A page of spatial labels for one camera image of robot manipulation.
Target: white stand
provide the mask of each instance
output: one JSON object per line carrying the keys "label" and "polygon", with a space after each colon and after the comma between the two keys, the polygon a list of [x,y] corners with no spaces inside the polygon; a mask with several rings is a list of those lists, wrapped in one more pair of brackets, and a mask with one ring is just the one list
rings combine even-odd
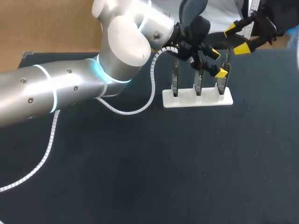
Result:
{"label": "white stand", "polygon": [[229,88],[225,89],[224,95],[218,92],[217,84],[214,88],[202,88],[201,96],[198,97],[193,89],[179,89],[178,97],[173,96],[172,90],[163,91],[163,104],[165,108],[192,107],[192,106],[221,106],[234,103]]}

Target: white cable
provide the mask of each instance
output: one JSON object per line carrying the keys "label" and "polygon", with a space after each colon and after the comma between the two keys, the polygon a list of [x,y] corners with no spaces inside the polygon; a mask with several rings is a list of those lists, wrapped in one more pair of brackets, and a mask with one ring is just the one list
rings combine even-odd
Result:
{"label": "white cable", "polygon": [[98,101],[100,101],[102,104],[104,104],[109,110],[113,111],[114,113],[121,114],[121,115],[134,115],[134,114],[138,114],[138,113],[141,113],[144,110],[146,110],[153,102],[154,97],[155,97],[155,92],[156,92],[155,76],[154,76],[155,64],[157,62],[157,59],[160,57],[160,55],[166,51],[172,51],[173,53],[178,53],[178,49],[176,49],[174,47],[166,47],[166,48],[162,48],[155,54],[155,56],[152,60],[152,63],[151,63],[151,67],[150,67],[151,95],[150,95],[149,101],[147,102],[147,104],[144,107],[140,108],[137,111],[123,112],[123,111],[119,111],[119,110],[115,109],[114,107],[112,107],[109,103],[107,103],[101,97],[97,97],[96,99]]}
{"label": "white cable", "polygon": [[43,166],[43,164],[46,162],[46,160],[47,160],[47,158],[50,154],[51,148],[52,148],[54,135],[55,135],[55,129],[56,129],[56,123],[57,123],[57,119],[58,119],[58,116],[59,116],[59,112],[60,112],[60,110],[56,111],[55,114],[54,114],[54,119],[53,119],[53,123],[52,123],[52,130],[51,130],[51,134],[50,134],[50,140],[49,140],[49,143],[48,143],[48,148],[47,148],[46,153],[43,156],[42,160],[40,161],[40,163],[29,174],[27,174],[26,176],[24,176],[20,180],[14,182],[12,184],[9,184],[9,185],[7,185],[3,188],[0,188],[0,193],[3,192],[3,191],[6,191],[6,190],[12,189],[12,188],[20,185],[21,183],[24,183],[26,180],[31,178]]}

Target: yellow clamp tip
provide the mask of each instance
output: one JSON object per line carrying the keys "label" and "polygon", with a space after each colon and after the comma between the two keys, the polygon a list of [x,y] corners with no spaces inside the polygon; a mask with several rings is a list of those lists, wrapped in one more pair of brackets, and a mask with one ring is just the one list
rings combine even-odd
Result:
{"label": "yellow clamp tip", "polygon": [[216,51],[214,48],[213,48],[213,52],[215,52],[219,55],[218,58],[216,59],[216,60],[218,60],[221,57],[221,54],[218,51]]}
{"label": "yellow clamp tip", "polygon": [[233,23],[226,31],[224,31],[224,35],[225,37],[227,37],[226,32],[228,32],[229,30],[235,28],[235,23]]}
{"label": "yellow clamp tip", "polygon": [[220,68],[220,72],[215,76],[216,78],[225,78],[228,74],[228,71],[225,71],[224,69]]}
{"label": "yellow clamp tip", "polygon": [[250,54],[251,51],[249,49],[248,44],[245,42],[245,43],[241,44],[240,46],[236,47],[234,49],[234,53],[235,53],[235,55],[242,55],[242,54]]}

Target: dark mat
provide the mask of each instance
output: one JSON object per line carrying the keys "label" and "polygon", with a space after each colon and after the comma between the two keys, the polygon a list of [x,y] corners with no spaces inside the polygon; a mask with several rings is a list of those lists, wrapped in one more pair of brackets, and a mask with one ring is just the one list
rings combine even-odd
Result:
{"label": "dark mat", "polygon": [[[33,54],[21,66],[95,53]],[[61,111],[40,171],[0,194],[5,224],[299,223],[299,72],[292,50],[233,57],[234,105],[164,109],[172,57],[157,62],[153,105],[131,116],[96,100]],[[122,110],[150,95],[150,63],[118,97]],[[194,73],[181,66],[181,87]],[[205,85],[213,85],[206,77]],[[0,186],[30,172],[53,115],[0,129]]]}

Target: white surface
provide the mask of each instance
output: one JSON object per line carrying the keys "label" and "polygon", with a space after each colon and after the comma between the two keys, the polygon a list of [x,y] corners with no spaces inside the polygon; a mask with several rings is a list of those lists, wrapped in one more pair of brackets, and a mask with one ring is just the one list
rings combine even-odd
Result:
{"label": "white surface", "polygon": [[[154,5],[170,13],[176,22],[179,21],[178,10],[181,1],[182,0],[152,0]],[[241,19],[234,0],[209,0],[201,16],[211,22],[210,33],[223,32],[227,30],[234,21]]]}
{"label": "white surface", "polygon": [[149,41],[136,23],[125,16],[115,17],[108,27],[108,42],[113,53],[124,63],[143,66],[151,54]]}
{"label": "white surface", "polygon": [[172,90],[163,91],[163,105],[165,108],[194,107],[194,106],[221,106],[234,103],[229,88],[224,96],[219,95],[217,87],[203,88],[201,96],[196,96],[195,89],[179,89],[178,97],[173,96]]}
{"label": "white surface", "polygon": [[98,16],[101,14],[106,0],[94,0],[93,1],[93,8],[92,8],[92,14],[95,18],[98,18]]}
{"label": "white surface", "polygon": [[162,55],[164,52],[167,52],[167,51],[172,51],[173,53],[178,53],[178,49],[176,49],[174,47],[166,47],[166,48],[162,48],[155,54],[155,56],[151,62],[151,66],[150,66],[151,95],[150,95],[150,98],[145,106],[143,106],[142,108],[140,108],[139,110],[136,110],[136,111],[124,112],[124,111],[115,109],[109,103],[107,103],[105,100],[103,100],[101,97],[97,97],[96,99],[98,101],[100,101],[104,106],[106,106],[109,110],[113,111],[114,113],[121,114],[121,115],[134,115],[134,114],[141,113],[141,112],[145,111],[151,105],[151,103],[153,102],[154,97],[155,97],[156,85],[155,85],[154,71],[155,71],[156,61],[158,60],[160,55]]}
{"label": "white surface", "polygon": [[223,32],[241,19],[234,0],[209,0],[201,16],[211,22],[210,33]]}

